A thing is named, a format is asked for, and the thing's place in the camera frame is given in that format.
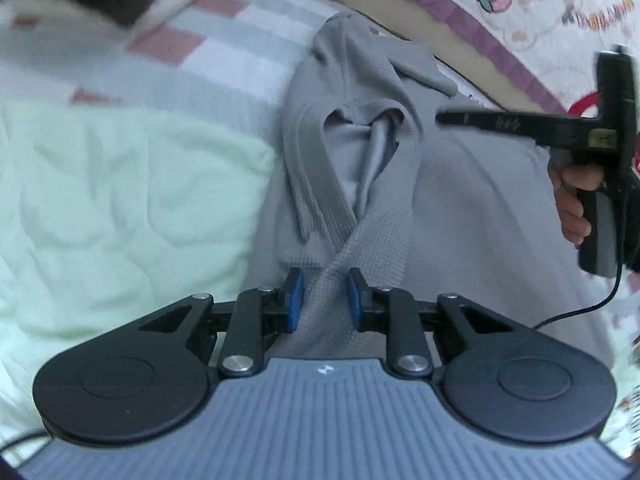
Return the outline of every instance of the silver screw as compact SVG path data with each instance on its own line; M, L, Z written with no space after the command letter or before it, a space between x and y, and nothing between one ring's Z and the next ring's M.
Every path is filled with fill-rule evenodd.
M223 367L230 372L245 372L254 365L254 360L247 355L230 355L222 361Z
M398 359L398 366L407 372L423 372L429 368L429 361L421 355L403 355Z

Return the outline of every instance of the green fabric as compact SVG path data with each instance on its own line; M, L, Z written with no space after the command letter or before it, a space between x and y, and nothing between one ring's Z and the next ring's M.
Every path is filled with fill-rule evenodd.
M57 352L194 292L235 299L274 162L176 114L0 107L0 444L41 427L31 382Z

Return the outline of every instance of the human hand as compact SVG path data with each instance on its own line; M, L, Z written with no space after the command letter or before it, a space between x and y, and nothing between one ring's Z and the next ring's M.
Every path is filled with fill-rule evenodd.
M549 166L549 177L554 185L556 209L562 224L562 235L575 245L580 245L591 233L591 224L583 218L584 208L566 186L595 191L602 185L604 169L601 166L569 166L558 170Z

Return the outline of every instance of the gray ribbed panel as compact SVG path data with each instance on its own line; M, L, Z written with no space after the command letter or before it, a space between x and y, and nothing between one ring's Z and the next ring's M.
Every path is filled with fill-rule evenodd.
M28 480L622 480L595 438L544 449L485 439L426 383L377 360L272 359L225 381L195 420L153 442L89 449L54 440Z

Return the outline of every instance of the yellow label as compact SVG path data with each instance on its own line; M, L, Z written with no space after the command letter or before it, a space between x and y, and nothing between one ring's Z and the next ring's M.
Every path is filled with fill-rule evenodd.
M616 130L596 128L589 132L589 147L601 150L615 150L618 145L618 133Z

